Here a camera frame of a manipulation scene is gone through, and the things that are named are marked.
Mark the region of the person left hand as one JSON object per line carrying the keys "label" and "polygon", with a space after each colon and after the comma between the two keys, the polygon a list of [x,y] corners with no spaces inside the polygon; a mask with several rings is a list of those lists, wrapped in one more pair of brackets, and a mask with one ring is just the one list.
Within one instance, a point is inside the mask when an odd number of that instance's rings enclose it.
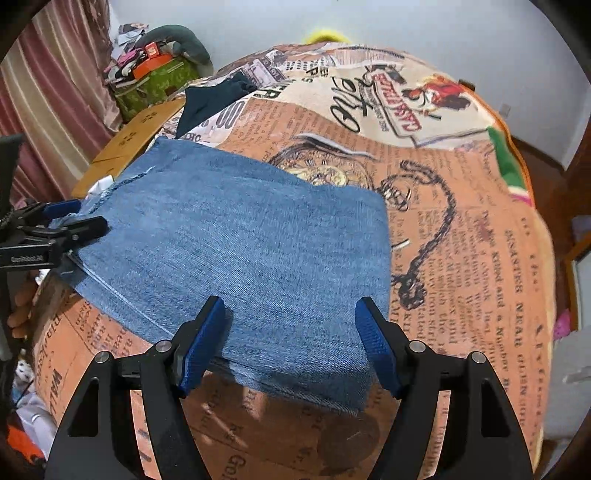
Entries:
{"label": "person left hand", "polygon": [[14,296],[14,307],[8,316],[7,325],[15,339],[25,339],[31,331],[31,311],[38,289],[35,276],[35,272],[29,274]]}

